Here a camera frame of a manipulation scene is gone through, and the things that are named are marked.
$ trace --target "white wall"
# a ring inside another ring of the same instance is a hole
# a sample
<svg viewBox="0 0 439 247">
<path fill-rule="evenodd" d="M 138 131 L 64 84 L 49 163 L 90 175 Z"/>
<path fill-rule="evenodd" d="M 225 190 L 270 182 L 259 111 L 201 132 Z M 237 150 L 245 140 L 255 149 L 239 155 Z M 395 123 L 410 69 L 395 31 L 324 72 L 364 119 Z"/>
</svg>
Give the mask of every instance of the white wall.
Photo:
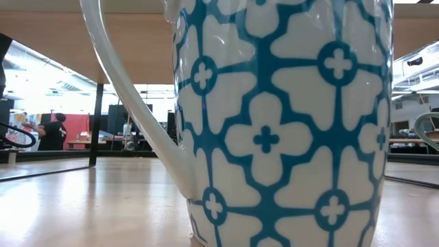
<svg viewBox="0 0 439 247">
<path fill-rule="evenodd" d="M 428 95 L 429 103 L 422 105 L 419 104 L 419 96 L 413 100 L 404 100 L 403 108 L 396 110 L 395 102 L 392 102 L 392 108 L 390 109 L 390 119 L 392 123 L 399 121 L 409 121 L 409 128 L 414 127 L 414 120 L 423 113 L 428 113 L 430 108 L 439 107 L 439 95 Z"/>
</svg>

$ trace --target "ceramic mug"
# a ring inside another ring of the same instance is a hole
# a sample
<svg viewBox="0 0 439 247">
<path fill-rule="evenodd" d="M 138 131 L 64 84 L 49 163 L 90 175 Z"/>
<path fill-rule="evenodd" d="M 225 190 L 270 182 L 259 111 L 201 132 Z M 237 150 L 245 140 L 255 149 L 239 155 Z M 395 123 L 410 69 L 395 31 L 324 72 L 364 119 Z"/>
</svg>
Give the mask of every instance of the ceramic mug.
<svg viewBox="0 0 439 247">
<path fill-rule="evenodd" d="M 390 0 L 167 1 L 180 149 L 122 67 L 99 0 L 81 3 L 200 243 L 370 246 L 390 126 Z"/>
<path fill-rule="evenodd" d="M 439 118 L 439 113 L 424 113 L 414 121 L 414 132 L 418 135 L 419 138 L 425 141 L 426 144 L 430 145 L 435 150 L 439 151 L 439 144 L 435 141 L 431 140 L 425 133 L 422 127 L 420 126 L 422 122 L 426 119 L 431 119 L 432 117 Z"/>
</svg>

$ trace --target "person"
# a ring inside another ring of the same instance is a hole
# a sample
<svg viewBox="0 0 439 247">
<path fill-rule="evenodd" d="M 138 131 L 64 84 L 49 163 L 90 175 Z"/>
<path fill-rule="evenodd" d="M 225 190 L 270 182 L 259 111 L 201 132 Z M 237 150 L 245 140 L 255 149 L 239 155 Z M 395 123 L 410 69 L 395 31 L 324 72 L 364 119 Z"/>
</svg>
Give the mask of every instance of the person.
<svg viewBox="0 0 439 247">
<path fill-rule="evenodd" d="M 38 151 L 58 151 L 63 150 L 63 145 L 67 137 L 66 128 L 62 123 L 66 121 L 66 115 L 62 113 L 55 114 L 55 120 L 50 123 L 44 123 L 39 126 L 25 123 L 36 131 L 40 137 L 40 145 Z"/>
</svg>

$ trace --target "white mug handle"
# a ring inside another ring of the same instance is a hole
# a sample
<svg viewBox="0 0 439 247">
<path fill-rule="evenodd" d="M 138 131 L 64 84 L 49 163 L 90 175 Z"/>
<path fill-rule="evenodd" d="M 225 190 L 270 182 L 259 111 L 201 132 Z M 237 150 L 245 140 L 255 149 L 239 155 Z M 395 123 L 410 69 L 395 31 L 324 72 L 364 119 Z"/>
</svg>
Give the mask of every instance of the white mug handle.
<svg viewBox="0 0 439 247">
<path fill-rule="evenodd" d="M 114 86 L 133 121 L 162 160 L 181 194 L 192 198 L 195 179 L 187 155 L 172 141 L 136 91 L 108 38 L 104 24 L 102 0 L 80 0 L 82 13 L 102 69 Z"/>
</svg>

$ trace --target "window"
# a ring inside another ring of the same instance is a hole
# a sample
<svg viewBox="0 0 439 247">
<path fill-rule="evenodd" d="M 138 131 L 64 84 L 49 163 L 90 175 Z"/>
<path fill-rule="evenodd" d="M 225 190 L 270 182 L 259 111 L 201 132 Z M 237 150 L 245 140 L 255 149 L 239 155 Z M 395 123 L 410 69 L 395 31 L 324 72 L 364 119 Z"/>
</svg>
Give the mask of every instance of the window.
<svg viewBox="0 0 439 247">
<path fill-rule="evenodd" d="M 403 103 L 402 103 L 402 102 L 398 102 L 398 103 L 396 103 L 396 104 L 395 104 L 395 108 L 396 108 L 397 110 L 402 109 L 402 108 L 403 108 Z"/>
<path fill-rule="evenodd" d="M 428 104 L 428 96 L 420 96 L 419 104 Z"/>
</svg>

